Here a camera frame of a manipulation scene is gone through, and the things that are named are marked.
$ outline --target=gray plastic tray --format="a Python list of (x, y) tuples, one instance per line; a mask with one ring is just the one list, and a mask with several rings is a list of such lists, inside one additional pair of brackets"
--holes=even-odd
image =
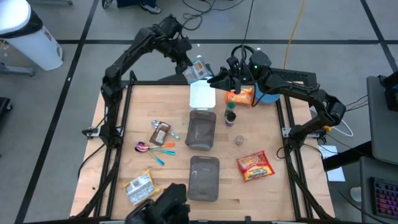
[(210, 111), (191, 111), (185, 144), (190, 149), (209, 151), (213, 147), (216, 114)]
[(215, 202), (218, 199), (220, 161), (215, 157), (193, 156), (189, 175), (188, 198)]

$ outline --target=wooden tabletop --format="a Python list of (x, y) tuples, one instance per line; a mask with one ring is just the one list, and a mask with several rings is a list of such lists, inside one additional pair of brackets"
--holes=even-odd
[[(218, 200), (215, 202), (188, 200), (187, 203), (191, 206), (189, 214), (191, 220), (244, 220), (244, 217), (248, 215), (256, 221), (295, 219), (286, 164), (284, 160), (275, 156), (278, 148), (282, 146), (275, 104), (257, 105), (255, 108), (238, 105), (235, 109), (237, 116), (235, 124), (232, 128), (227, 128), (224, 125), (225, 93), (225, 91), (216, 90), (215, 141), (209, 152), (203, 152), (191, 150), (185, 145), (190, 112), (188, 85), (133, 86), (114, 195), (113, 219), (125, 218), (135, 207), (124, 191), (124, 184), (149, 169), (156, 187), (166, 188), (171, 183), (188, 185), (192, 156), (211, 156), (220, 160), (220, 189)], [(291, 103), (296, 124), (303, 124), (311, 119), (306, 102), (291, 99)], [(289, 126), (283, 100), (282, 105), (286, 126)], [(103, 118), (103, 111), (104, 102), (102, 97), (99, 97), (93, 126)], [(151, 125), (153, 119), (170, 124), (171, 130), (181, 137), (180, 140), (176, 140), (167, 135), (165, 139), (165, 142), (176, 143), (176, 146), (172, 148), (176, 152), (175, 156), (155, 152), (156, 156), (165, 162), (164, 166), (158, 164), (150, 155), (134, 150), (138, 141), (149, 142), (154, 132)], [(242, 146), (237, 146), (234, 143), (235, 137), (238, 135), (246, 138)], [(314, 139), (307, 139), (305, 143), (318, 147)], [(99, 138), (89, 140), (85, 158), (100, 145), (102, 142)], [(236, 159), (261, 150), (266, 152), (275, 174), (245, 183)], [(81, 170), (71, 215), (80, 212), (96, 192), (103, 166), (104, 152), (105, 150), (102, 150), (89, 160)], [(301, 153), (308, 189), (325, 211), (334, 216), (320, 153), (308, 146), (304, 146)], [(302, 194), (298, 187), (297, 192), (301, 214), (305, 217)], [(104, 193), (101, 214), (105, 214), (104, 208), (106, 208), (107, 201), (108, 191)]]

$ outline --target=white paper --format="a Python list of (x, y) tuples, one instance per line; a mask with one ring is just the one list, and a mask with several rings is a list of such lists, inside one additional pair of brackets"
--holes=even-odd
[[(326, 159), (327, 157), (334, 156), (337, 153), (336, 146), (319, 146), (319, 150), (321, 151), (322, 157), (324, 159)], [(333, 182), (345, 182), (346, 181), (346, 179), (344, 178), (343, 168), (341, 168), (341, 167), (328, 171), (328, 177), (329, 177), (329, 181), (333, 181)]]

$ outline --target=silver spoon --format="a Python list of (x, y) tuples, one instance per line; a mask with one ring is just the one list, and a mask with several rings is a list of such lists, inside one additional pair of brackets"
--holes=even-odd
[[(158, 125), (159, 125), (159, 121), (157, 121), (157, 120), (153, 120), (153, 121), (152, 121), (152, 126), (153, 126), (154, 128), (157, 128)], [(176, 139), (180, 139), (180, 136), (176, 135), (176, 134), (175, 134), (174, 132), (172, 132), (172, 131), (167, 131), (167, 133), (170, 134), (171, 136), (175, 137)]]

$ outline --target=food package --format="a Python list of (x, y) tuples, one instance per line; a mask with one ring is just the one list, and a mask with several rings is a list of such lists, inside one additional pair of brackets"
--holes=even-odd
[(193, 61), (192, 64), (193, 65), (191, 67), (188, 67), (183, 72), (188, 84), (201, 80), (207, 76), (212, 76), (212, 73), (206, 68), (203, 57), (198, 57), (198, 59)]
[(275, 174), (264, 151), (237, 159), (237, 162), (245, 182), (254, 178)]
[(157, 146), (163, 145), (164, 138), (166, 137), (166, 134), (170, 130), (170, 128), (171, 125), (159, 121), (159, 124), (152, 136), (150, 137), (149, 142), (154, 143)]
[(160, 189), (154, 186), (149, 170), (146, 170), (144, 174), (127, 183), (124, 189), (133, 205), (138, 205), (160, 192)]
[(232, 101), (236, 104), (251, 106), (253, 101), (253, 88), (242, 88), (240, 94), (235, 94), (234, 90), (227, 91), (225, 101), (227, 103)]

